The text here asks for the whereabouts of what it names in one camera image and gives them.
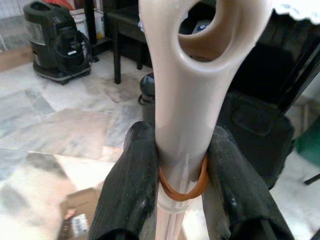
sticker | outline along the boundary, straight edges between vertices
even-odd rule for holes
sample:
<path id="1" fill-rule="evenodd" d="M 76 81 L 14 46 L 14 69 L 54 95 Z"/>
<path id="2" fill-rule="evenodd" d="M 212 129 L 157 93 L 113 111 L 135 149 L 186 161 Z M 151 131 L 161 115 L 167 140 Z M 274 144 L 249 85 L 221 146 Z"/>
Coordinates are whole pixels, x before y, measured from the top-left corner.
<path id="1" fill-rule="evenodd" d="M 68 52 L 68 55 L 70 56 L 70 55 L 76 54 L 76 53 L 77 53 L 77 51 L 76 51 L 76 50 L 73 50 L 73 51 Z"/>
<path id="2" fill-rule="evenodd" d="M 71 218 L 71 226 L 73 230 L 73 236 L 75 238 L 87 233 L 89 230 L 89 226 L 86 215 L 81 214 Z"/>

black bucket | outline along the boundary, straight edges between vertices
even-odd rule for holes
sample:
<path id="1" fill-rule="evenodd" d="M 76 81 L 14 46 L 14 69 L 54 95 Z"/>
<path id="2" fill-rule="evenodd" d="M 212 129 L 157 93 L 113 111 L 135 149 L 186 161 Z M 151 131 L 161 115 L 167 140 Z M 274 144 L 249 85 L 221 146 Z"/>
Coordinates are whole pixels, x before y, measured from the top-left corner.
<path id="1" fill-rule="evenodd" d="M 154 73 L 145 75 L 140 81 L 141 95 L 138 98 L 139 104 L 142 106 L 143 120 L 155 125 L 155 78 Z"/>

vacuum cleaner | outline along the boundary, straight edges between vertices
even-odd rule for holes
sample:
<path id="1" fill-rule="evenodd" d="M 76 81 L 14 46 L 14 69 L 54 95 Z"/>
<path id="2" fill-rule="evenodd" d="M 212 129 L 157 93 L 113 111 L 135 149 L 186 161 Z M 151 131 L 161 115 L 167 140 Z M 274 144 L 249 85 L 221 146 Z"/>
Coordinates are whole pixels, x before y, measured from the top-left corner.
<path id="1" fill-rule="evenodd" d="M 23 8 L 34 54 L 36 74 L 67 84 L 91 71 L 91 46 L 77 30 L 69 10 L 61 5 L 33 1 Z"/>

rubber band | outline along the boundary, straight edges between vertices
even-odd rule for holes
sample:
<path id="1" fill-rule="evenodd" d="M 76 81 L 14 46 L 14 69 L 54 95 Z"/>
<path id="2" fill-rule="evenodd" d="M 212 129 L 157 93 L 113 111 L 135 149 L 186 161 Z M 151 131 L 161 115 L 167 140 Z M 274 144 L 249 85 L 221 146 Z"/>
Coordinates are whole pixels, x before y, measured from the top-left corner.
<path id="1" fill-rule="evenodd" d="M 189 193 L 186 193 L 186 194 L 177 192 L 170 186 L 164 172 L 160 167 L 159 168 L 160 182 L 162 184 L 163 190 L 166 193 L 166 195 L 172 200 L 175 200 L 177 202 L 187 201 L 200 196 L 206 190 L 207 185 L 209 183 L 207 165 L 208 165 L 208 156 L 206 154 L 202 161 L 202 167 L 201 167 L 201 173 L 200 173 L 199 179 L 196 185 L 194 186 L 194 188 Z"/>

wire rack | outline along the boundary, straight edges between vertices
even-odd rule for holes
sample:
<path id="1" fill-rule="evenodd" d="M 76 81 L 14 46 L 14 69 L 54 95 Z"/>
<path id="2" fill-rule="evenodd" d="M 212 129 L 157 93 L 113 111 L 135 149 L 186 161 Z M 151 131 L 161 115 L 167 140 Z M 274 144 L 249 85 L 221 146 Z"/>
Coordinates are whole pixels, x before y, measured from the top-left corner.
<path id="1" fill-rule="evenodd" d="M 0 52 L 29 44 L 23 7 L 32 0 L 0 0 Z"/>

